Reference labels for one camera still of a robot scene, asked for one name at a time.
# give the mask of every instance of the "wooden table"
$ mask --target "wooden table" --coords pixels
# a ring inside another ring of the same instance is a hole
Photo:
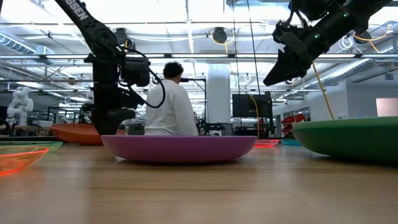
[[[0,223],[398,223],[398,170],[293,146],[234,162],[159,166],[63,146],[0,177]]]

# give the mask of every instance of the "transparent green tray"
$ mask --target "transparent green tray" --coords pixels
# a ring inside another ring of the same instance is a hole
[[[47,147],[49,152],[53,152],[61,147],[63,142],[56,141],[1,141],[0,146],[37,146]]]
[[[338,119],[293,124],[307,149],[344,159],[398,164],[398,117]]]

